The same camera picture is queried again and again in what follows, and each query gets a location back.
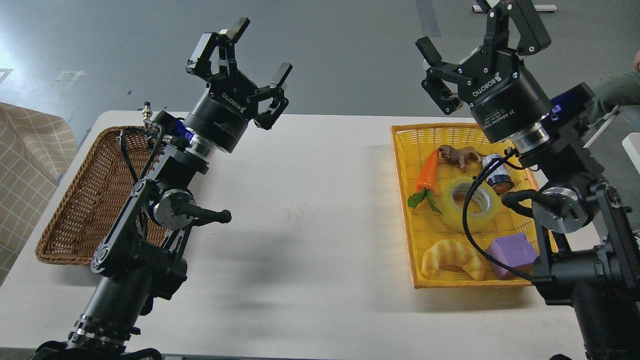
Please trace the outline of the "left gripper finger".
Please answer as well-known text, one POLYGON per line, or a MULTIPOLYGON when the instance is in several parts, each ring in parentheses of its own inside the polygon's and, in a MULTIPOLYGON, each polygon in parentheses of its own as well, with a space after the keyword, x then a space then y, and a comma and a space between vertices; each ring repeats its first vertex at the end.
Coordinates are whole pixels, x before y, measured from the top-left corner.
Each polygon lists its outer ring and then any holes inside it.
POLYGON ((253 94, 246 97, 247 107, 270 100, 269 106, 263 112, 259 112, 257 109, 247 110, 247 114, 250 115, 250 119, 254 121, 256 127, 263 130, 272 129, 279 116, 290 104, 285 96, 285 81, 292 70, 292 64, 282 63, 269 85, 256 89, 253 94))
POLYGON ((220 32, 204 32, 186 63, 186 73, 208 84, 226 79, 235 80, 240 71, 235 56, 236 44, 249 27, 250 19, 240 17, 233 27, 220 32), (218 51, 218 72, 214 73, 212 58, 218 51))

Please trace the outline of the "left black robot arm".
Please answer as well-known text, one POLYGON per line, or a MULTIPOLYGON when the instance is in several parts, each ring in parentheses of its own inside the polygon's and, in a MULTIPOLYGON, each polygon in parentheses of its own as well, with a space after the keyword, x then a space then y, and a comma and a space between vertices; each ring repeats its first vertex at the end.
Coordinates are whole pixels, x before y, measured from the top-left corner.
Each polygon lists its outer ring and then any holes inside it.
POLYGON ((151 154, 94 251, 90 269, 101 280, 67 340, 44 342, 33 360, 163 358, 155 348, 126 351, 140 334, 136 321, 151 312, 154 299, 170 300, 186 281, 183 255, 192 228, 232 219, 229 210, 199 207, 190 182, 208 172, 215 152, 232 153, 250 122, 270 130, 290 103, 285 81, 292 64, 282 63, 262 87, 238 68, 236 45, 249 24, 242 17, 233 27, 201 35, 185 70, 206 87, 185 118, 166 111, 152 117, 145 103, 141 132, 151 154))

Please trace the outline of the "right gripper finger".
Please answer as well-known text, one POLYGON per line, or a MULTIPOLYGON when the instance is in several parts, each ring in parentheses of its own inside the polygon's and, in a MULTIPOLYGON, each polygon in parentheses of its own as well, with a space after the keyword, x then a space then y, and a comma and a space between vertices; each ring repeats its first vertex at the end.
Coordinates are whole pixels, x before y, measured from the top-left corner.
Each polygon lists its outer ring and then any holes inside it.
POLYGON ((494 55, 499 50, 512 51, 519 56, 532 56, 548 48, 550 34, 530 0, 477 0, 477 6, 487 16, 486 32, 480 52, 494 55), (509 24, 519 34, 514 48, 509 46, 509 24))
POLYGON ((426 76, 421 82, 422 88, 439 109, 446 116, 449 116, 460 109, 463 101, 457 93, 450 90, 446 83, 455 84, 458 89, 462 89, 462 87, 474 85, 474 79, 464 75, 463 69, 458 64, 443 61, 441 54, 429 37, 419 38, 415 45, 427 64, 426 76))

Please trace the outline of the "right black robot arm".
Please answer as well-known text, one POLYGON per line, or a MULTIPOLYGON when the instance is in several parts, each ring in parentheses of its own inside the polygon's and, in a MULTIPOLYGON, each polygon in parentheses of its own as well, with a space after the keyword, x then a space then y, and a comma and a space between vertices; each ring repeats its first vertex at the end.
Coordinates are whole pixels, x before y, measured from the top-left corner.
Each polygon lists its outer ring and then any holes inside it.
POLYGON ((617 189, 585 148, 579 119, 594 93, 581 83, 550 99, 522 57, 548 48, 551 38, 530 0, 479 0, 487 15, 483 43, 460 64, 445 62, 428 37, 416 47, 428 63, 422 88, 449 115, 462 104, 491 142, 514 149, 485 166, 467 191, 467 208, 480 184, 518 156, 522 168, 537 167, 547 178, 540 190, 506 193, 502 203, 534 220, 539 257, 532 275, 484 250, 489 262, 530 281, 546 305, 571 306, 589 360, 639 358, 639 246, 617 189))

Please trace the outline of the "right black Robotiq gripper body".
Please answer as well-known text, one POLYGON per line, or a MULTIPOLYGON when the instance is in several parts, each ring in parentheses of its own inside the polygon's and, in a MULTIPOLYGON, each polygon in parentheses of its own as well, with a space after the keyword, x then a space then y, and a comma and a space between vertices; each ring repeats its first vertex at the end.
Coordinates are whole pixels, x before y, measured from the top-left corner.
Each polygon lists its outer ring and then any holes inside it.
POLYGON ((498 50, 494 61, 476 49, 461 64, 459 98, 470 105, 485 137, 500 142, 548 116, 553 107, 546 93, 526 69, 523 60, 509 50, 498 50))

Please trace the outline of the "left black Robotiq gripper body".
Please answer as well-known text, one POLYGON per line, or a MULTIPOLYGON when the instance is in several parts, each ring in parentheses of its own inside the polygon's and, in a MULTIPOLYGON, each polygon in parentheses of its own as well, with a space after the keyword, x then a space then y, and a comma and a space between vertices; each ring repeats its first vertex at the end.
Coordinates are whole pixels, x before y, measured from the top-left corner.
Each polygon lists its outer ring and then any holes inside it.
POLYGON ((192 133, 212 142, 226 153, 232 153, 258 114, 258 102, 247 101, 258 86, 244 73, 238 73, 230 83, 215 75, 194 109, 185 117, 184 126, 192 133))

